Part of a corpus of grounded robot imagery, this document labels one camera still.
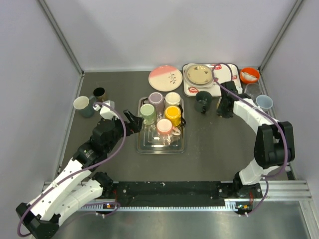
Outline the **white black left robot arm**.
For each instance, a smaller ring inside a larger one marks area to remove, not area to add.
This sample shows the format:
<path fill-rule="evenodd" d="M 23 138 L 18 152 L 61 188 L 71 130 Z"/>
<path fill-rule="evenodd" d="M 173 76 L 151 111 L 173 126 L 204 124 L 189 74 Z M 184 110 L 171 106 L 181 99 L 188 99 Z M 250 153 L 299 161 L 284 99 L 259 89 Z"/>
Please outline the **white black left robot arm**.
<path fill-rule="evenodd" d="M 94 170 L 115 156 L 111 151 L 119 141 L 141 131 L 143 119 L 128 110 L 124 114 L 127 121 L 117 115 L 101 119 L 56 179 L 35 199 L 17 206 L 19 225 L 24 225 L 36 239 L 52 238 L 80 208 L 112 194 L 112 180 L 106 173 Z"/>

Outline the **dark grey green mug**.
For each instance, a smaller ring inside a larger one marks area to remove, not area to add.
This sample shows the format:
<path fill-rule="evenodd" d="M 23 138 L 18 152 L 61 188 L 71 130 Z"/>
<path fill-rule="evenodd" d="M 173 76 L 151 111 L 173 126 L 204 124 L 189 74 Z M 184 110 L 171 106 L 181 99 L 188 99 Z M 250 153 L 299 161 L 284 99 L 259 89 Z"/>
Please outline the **dark grey green mug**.
<path fill-rule="evenodd" d="M 207 91 L 200 91 L 195 96 L 195 110 L 202 114 L 206 114 L 207 111 L 210 109 L 213 97 Z"/>

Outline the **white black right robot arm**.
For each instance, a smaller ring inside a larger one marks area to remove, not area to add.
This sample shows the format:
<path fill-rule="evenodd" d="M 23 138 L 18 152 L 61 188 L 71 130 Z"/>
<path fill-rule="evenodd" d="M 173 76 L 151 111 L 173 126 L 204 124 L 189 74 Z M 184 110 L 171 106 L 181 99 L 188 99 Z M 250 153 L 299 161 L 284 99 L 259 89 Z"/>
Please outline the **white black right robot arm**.
<path fill-rule="evenodd" d="M 218 84 L 221 97 L 217 104 L 217 115 L 241 118 L 256 134 L 254 158 L 233 180 L 233 192 L 238 197 L 246 196 L 263 177 L 295 158 L 295 144 L 292 124 L 280 122 L 257 107 L 246 94 L 239 94 L 234 82 Z"/>

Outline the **orange yellow mug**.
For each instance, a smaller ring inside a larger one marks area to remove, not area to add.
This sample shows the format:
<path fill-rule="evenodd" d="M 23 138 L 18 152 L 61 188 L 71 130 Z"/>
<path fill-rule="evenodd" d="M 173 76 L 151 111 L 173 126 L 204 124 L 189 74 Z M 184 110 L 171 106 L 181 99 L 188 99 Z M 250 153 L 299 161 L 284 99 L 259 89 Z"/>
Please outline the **orange yellow mug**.
<path fill-rule="evenodd" d="M 178 106 L 169 106 L 164 112 L 165 118 L 171 121 L 172 125 L 178 127 L 181 125 L 182 113 Z"/>

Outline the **dark brown patterned cup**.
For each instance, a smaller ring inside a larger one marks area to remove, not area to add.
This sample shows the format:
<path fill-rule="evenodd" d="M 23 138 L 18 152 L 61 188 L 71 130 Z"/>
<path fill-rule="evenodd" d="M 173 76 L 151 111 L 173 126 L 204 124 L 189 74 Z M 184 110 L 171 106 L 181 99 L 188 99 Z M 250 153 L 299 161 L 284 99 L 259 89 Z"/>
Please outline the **dark brown patterned cup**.
<path fill-rule="evenodd" d="M 97 99 L 97 101 L 99 102 L 105 102 L 108 98 L 107 98 L 107 94 L 104 88 L 102 87 L 97 87 L 94 91 L 93 91 L 93 95 L 94 97 Z"/>

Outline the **pink white mug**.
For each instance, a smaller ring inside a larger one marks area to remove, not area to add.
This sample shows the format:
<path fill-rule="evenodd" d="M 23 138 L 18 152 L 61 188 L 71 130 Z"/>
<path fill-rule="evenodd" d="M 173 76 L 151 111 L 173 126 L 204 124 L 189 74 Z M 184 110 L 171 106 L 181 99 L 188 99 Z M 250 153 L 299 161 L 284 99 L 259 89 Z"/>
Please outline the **pink white mug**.
<path fill-rule="evenodd" d="M 168 119 L 161 119 L 157 122 L 157 132 L 161 136 L 181 135 L 180 129 L 174 127 Z"/>

